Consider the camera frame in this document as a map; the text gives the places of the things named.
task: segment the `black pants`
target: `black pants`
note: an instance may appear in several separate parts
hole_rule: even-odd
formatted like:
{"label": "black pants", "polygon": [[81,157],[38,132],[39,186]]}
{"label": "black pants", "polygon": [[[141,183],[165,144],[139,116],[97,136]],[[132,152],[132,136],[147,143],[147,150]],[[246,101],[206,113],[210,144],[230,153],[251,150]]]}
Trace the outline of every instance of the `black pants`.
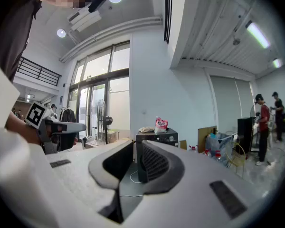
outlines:
{"label": "black pants", "polygon": [[269,134],[268,129],[260,133],[260,141],[258,144],[258,148],[259,148],[258,157],[261,162],[265,160],[265,155],[267,151],[268,134]]}
{"label": "black pants", "polygon": [[276,123],[276,138],[279,141],[282,141],[283,117],[276,116],[275,123]]}

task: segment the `pink and white package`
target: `pink and white package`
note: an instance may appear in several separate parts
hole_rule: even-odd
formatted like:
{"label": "pink and white package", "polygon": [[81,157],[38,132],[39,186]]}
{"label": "pink and white package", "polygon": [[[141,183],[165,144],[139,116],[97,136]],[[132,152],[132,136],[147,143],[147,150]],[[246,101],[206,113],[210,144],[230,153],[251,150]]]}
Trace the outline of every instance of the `pink and white package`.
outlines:
{"label": "pink and white package", "polygon": [[155,121],[155,130],[156,134],[158,133],[166,133],[168,128],[168,121],[162,120],[159,116],[156,117]]}

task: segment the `ceiling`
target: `ceiling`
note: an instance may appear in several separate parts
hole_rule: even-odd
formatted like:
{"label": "ceiling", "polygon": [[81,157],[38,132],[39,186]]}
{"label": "ceiling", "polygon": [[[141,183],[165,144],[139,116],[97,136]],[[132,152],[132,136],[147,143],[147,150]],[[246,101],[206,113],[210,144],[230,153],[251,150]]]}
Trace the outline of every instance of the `ceiling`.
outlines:
{"label": "ceiling", "polygon": [[[252,20],[270,41],[263,49],[245,25]],[[234,39],[240,44],[233,45]],[[285,43],[274,11],[262,0],[199,0],[183,60],[216,62],[254,75],[273,67],[274,58],[285,61]]]}
{"label": "ceiling", "polygon": [[53,96],[52,94],[49,94],[47,92],[43,92],[40,90],[36,90],[33,88],[25,87],[23,85],[19,85],[16,83],[13,83],[13,85],[17,88],[17,90],[20,92],[19,98],[26,99],[27,95],[32,95],[33,100],[35,101],[41,101],[45,98],[50,98]]}
{"label": "ceiling", "polygon": [[[76,11],[78,9],[62,8],[42,2],[42,8],[37,13],[36,20],[33,20],[30,39],[37,40],[57,57],[62,57],[75,44],[69,36],[59,38],[56,33],[60,28],[66,33],[71,29],[67,17]],[[100,21],[76,34],[80,41],[113,25],[154,15],[152,0],[122,0],[117,4],[107,0],[99,9],[99,13],[102,17]]]}

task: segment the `metal railing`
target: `metal railing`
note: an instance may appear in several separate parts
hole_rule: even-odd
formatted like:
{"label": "metal railing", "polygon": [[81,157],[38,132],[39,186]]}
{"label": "metal railing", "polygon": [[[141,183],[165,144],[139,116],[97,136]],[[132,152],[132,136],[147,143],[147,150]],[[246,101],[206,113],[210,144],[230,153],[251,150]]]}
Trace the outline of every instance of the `metal railing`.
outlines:
{"label": "metal railing", "polygon": [[170,29],[171,29],[171,17],[172,17],[172,0],[165,0],[166,6],[166,21],[165,21],[165,38],[164,40],[169,44]]}
{"label": "metal railing", "polygon": [[17,72],[46,82],[50,85],[57,86],[61,75],[34,63],[25,57],[21,57],[18,65]]}

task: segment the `white cable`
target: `white cable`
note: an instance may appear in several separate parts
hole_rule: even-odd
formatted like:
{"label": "white cable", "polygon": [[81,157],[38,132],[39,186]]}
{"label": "white cable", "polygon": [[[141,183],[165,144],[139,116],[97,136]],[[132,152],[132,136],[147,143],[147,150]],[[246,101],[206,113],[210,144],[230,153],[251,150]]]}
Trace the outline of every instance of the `white cable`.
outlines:
{"label": "white cable", "polygon": [[143,195],[136,195],[136,196],[132,196],[132,195],[119,195],[119,197],[132,197],[132,198],[137,198],[137,197],[141,197]]}
{"label": "white cable", "polygon": [[132,175],[135,174],[136,172],[134,172],[134,173],[132,173],[132,174],[130,175],[131,181],[134,182],[134,183],[142,183],[142,181],[133,181],[133,180],[132,180]]}

